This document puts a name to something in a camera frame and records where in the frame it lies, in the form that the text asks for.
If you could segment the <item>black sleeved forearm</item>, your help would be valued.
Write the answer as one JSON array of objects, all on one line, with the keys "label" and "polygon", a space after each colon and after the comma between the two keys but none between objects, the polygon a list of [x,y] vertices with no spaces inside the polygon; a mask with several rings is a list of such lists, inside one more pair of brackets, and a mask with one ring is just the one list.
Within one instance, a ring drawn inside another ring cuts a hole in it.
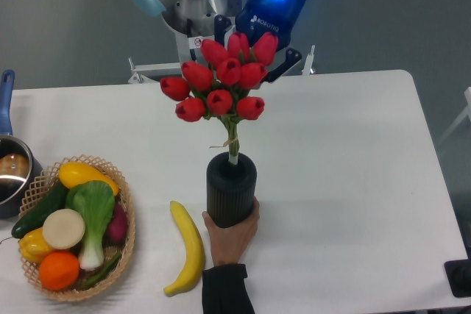
[{"label": "black sleeved forearm", "polygon": [[251,313],[245,264],[214,266],[202,272],[202,309],[208,314]]}]

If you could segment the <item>person's hand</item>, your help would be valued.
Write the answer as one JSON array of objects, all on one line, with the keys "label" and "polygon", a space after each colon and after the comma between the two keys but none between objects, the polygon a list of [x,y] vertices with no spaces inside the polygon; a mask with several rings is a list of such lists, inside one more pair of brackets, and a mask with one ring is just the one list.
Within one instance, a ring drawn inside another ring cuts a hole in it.
[{"label": "person's hand", "polygon": [[210,238],[210,253],[214,266],[239,263],[258,231],[259,207],[259,201],[254,198],[252,213],[242,222],[228,228],[218,227],[208,212],[202,213]]}]

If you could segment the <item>blue Robotiq gripper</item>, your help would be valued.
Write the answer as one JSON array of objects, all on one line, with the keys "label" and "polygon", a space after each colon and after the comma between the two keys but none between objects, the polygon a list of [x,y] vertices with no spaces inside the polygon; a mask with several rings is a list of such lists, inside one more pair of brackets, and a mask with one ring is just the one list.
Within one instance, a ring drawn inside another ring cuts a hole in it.
[{"label": "blue Robotiq gripper", "polygon": [[[235,17],[235,27],[244,33],[249,45],[254,46],[266,32],[278,38],[279,50],[288,46],[291,31],[300,16],[306,0],[247,0],[242,11]],[[226,47],[226,34],[232,31],[234,17],[218,14],[214,17],[214,40]],[[302,54],[287,48],[284,61],[271,70],[262,80],[273,83],[302,59]]]}]

